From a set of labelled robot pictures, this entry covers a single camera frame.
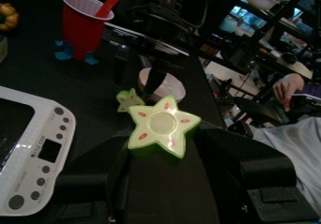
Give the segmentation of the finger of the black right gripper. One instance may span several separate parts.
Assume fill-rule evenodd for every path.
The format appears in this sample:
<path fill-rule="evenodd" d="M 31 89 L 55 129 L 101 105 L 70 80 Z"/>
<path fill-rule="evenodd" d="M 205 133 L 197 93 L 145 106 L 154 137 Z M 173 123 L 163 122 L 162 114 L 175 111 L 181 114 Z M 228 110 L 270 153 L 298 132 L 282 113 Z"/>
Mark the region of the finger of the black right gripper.
<path fill-rule="evenodd" d="M 151 94 L 161 86 L 163 80 L 166 79 L 167 72 L 159 69 L 158 67 L 153 67 L 150 69 L 150 74 L 147 77 L 146 87 L 143 89 L 142 98 L 149 99 Z"/>

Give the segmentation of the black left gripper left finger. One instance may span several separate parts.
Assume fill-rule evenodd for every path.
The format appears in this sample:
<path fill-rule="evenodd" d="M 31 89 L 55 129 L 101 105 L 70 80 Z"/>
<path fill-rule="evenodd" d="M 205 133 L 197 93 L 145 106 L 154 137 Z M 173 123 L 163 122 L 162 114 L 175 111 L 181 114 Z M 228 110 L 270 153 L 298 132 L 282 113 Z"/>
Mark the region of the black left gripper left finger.
<path fill-rule="evenodd" d="M 117 192 L 129 162 L 127 136 L 111 137 L 60 172 L 50 224 L 115 224 Z"/>

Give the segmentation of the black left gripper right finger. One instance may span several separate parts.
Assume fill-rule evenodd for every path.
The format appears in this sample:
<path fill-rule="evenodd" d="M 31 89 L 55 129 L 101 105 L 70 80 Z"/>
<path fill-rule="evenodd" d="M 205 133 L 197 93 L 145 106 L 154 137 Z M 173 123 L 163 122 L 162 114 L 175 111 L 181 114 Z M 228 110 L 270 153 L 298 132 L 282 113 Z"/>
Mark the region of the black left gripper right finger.
<path fill-rule="evenodd" d="M 204 121 L 198 153 L 221 224 L 316 224 L 319 215 L 296 186 L 294 166 L 262 142 Z"/>

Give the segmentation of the bystander hand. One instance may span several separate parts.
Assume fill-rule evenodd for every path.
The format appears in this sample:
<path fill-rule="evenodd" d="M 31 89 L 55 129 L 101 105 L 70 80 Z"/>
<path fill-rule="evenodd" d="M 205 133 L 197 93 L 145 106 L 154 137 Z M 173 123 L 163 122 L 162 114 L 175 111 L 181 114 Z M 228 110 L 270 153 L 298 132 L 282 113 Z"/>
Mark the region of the bystander hand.
<path fill-rule="evenodd" d="M 284 104 L 284 110 L 290 110 L 292 95 L 296 91 L 301 91 L 305 86 L 303 77 L 292 73 L 280 79 L 272 87 L 274 97 Z"/>

